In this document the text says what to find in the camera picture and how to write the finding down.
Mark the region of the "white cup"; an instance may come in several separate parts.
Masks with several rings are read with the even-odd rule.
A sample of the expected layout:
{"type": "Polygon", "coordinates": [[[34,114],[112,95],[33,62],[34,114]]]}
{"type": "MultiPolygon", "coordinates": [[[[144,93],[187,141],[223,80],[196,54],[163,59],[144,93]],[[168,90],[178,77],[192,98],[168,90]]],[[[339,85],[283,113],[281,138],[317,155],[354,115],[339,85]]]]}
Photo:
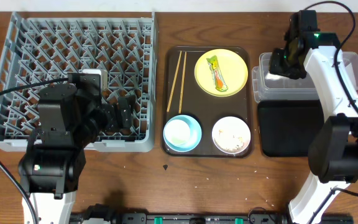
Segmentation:
{"type": "Polygon", "coordinates": [[[164,135],[167,142],[174,146],[181,146],[190,139],[189,125],[180,119],[169,121],[164,129],[164,135]]]}

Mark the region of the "green orange snack wrapper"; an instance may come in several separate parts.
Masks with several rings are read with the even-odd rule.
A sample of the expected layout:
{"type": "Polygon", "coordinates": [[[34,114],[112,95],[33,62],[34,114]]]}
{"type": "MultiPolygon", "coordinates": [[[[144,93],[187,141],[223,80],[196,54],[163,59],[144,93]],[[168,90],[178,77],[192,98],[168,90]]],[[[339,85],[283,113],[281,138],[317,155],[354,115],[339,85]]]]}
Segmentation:
{"type": "Polygon", "coordinates": [[[224,78],[222,76],[217,56],[213,55],[212,57],[207,58],[206,60],[209,65],[209,69],[211,70],[212,73],[215,89],[219,92],[227,91],[228,86],[226,85],[226,82],[224,81],[224,78]]]}

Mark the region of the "white small plate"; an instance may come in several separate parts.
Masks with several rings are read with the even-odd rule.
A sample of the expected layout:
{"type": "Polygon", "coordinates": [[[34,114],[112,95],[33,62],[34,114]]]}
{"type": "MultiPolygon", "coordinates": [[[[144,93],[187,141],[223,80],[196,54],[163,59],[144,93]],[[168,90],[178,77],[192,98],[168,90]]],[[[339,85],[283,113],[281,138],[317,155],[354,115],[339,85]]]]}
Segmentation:
{"type": "Polygon", "coordinates": [[[219,119],[212,128],[211,136],[220,151],[232,155],[247,152],[251,142],[248,124],[235,116],[219,119]]]}

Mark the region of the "rice food scraps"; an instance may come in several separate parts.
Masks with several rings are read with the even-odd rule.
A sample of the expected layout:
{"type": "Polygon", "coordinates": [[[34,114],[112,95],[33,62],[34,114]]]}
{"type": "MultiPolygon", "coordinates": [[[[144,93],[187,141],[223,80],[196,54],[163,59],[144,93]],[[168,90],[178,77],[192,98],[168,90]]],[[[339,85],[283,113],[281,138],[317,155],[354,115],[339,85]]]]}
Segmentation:
{"type": "Polygon", "coordinates": [[[219,130],[216,142],[219,147],[226,152],[237,152],[244,146],[244,139],[242,136],[223,129],[219,130]]]}

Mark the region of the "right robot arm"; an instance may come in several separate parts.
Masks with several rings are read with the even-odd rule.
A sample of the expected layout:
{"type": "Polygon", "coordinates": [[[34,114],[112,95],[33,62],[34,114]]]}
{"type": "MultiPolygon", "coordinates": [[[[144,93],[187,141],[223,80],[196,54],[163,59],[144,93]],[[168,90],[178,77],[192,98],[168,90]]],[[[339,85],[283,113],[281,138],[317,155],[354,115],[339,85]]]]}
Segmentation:
{"type": "Polygon", "coordinates": [[[339,192],[358,180],[358,94],[333,32],[318,28],[316,11],[294,13],[285,47],[274,49],[269,72],[290,79],[310,76],[323,109],[324,124],[308,149],[310,174],[288,205],[289,222],[319,223],[339,192]]]}

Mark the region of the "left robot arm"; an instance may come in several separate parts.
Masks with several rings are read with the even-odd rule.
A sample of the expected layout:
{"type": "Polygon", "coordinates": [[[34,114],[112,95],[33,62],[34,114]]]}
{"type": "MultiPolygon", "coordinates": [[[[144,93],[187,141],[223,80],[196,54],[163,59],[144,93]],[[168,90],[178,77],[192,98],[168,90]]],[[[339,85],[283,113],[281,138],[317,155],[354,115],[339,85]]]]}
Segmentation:
{"type": "Polygon", "coordinates": [[[29,138],[19,174],[37,223],[68,223],[86,164],[85,147],[101,132],[133,125],[135,95],[104,104],[96,85],[62,83],[41,89],[41,125],[29,138]]]}

